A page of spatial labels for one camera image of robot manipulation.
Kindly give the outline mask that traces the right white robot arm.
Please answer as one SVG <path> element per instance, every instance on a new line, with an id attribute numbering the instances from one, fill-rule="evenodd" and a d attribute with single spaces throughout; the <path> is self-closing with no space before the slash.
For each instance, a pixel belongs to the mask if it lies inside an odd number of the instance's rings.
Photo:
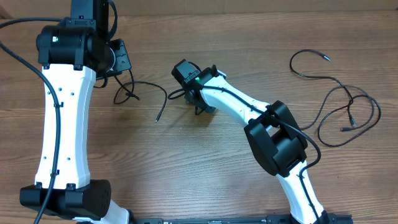
<path id="1" fill-rule="evenodd" d="M 185 92 L 185 99 L 195 105 L 196 114 L 220 110 L 243 126 L 257 163 L 278 178 L 289 201 L 292 223 L 329 222 L 307 172 L 311 165 L 305 150 L 314 141 L 299 130 L 287 105 L 251 98 L 230 85 L 216 66 L 200 70 L 182 60 L 171 74 Z"/>

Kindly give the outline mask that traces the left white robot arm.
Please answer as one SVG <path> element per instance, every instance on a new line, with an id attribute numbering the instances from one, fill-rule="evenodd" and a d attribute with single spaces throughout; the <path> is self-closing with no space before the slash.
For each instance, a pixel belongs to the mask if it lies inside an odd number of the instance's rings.
<path id="1" fill-rule="evenodd" d="M 20 203 L 38 214 L 78 223 L 132 223 L 131 211 L 111 198 L 107 180 L 91 178 L 87 159 L 88 111 L 97 80 L 130 69 L 124 43 L 115 39 L 112 1 L 73 1 L 71 14 L 45 26 L 36 46 L 45 86 L 42 154 L 35 181 Z"/>

